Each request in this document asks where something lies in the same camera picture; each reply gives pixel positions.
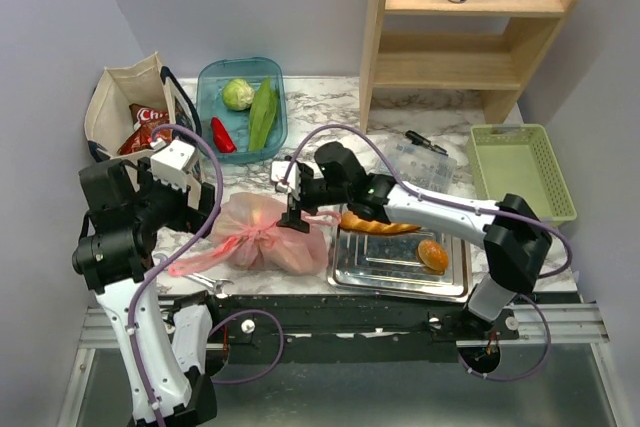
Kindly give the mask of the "pink plastic grocery bag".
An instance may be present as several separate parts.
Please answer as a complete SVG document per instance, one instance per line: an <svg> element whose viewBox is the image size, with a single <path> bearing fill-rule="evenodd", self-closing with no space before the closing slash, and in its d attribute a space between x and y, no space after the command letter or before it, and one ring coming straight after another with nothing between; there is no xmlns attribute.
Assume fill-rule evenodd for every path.
<svg viewBox="0 0 640 427"><path fill-rule="evenodd" d="M335 211L304 213L310 231L279 227L284 203L265 195L240 192L222 204L208 240L212 248L180 258L168 267L174 277L201 273L227 263L240 270L283 270L293 275L318 275L328 266L322 229L341 220Z"/></svg>

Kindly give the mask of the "beige canvas tote bag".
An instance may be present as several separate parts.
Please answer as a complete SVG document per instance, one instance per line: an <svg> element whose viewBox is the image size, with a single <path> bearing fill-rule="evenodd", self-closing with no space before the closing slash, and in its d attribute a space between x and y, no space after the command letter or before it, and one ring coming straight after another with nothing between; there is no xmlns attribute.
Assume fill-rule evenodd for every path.
<svg viewBox="0 0 640 427"><path fill-rule="evenodd" d="M193 102L156 53L131 67L106 68L84 119L91 157L97 162L120 157L122 145L156 113L166 116L164 123L202 133Z"/></svg>

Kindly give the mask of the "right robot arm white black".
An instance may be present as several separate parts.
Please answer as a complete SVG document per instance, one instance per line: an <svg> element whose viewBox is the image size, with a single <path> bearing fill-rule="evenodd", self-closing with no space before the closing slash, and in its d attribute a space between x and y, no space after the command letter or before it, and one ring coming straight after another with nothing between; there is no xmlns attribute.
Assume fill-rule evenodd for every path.
<svg viewBox="0 0 640 427"><path fill-rule="evenodd" d="M270 181L287 196L279 226L307 233L304 214L344 205L364 221L433 229L484 249L489 272L472 290L459 316L462 331L480 339L496 327L502 310L529 294L552 244L548 227L527 202L513 194L501 201L476 201L421 189L389 173L368 173L339 142L315 153L321 175L294 159L275 161Z"/></svg>

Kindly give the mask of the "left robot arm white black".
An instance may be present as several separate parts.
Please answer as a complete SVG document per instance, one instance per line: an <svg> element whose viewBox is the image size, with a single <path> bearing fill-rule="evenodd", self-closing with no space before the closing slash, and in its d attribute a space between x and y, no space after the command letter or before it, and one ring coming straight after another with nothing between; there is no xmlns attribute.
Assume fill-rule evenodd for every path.
<svg viewBox="0 0 640 427"><path fill-rule="evenodd" d="M177 301L166 332L158 301L152 253L163 227L209 232L216 189L177 190L155 179L151 162L110 160L84 168L79 180L88 210L72 266L107 314L129 378L132 426L199 426L217 415L214 387L206 375L206 342L222 319L208 293Z"/></svg>

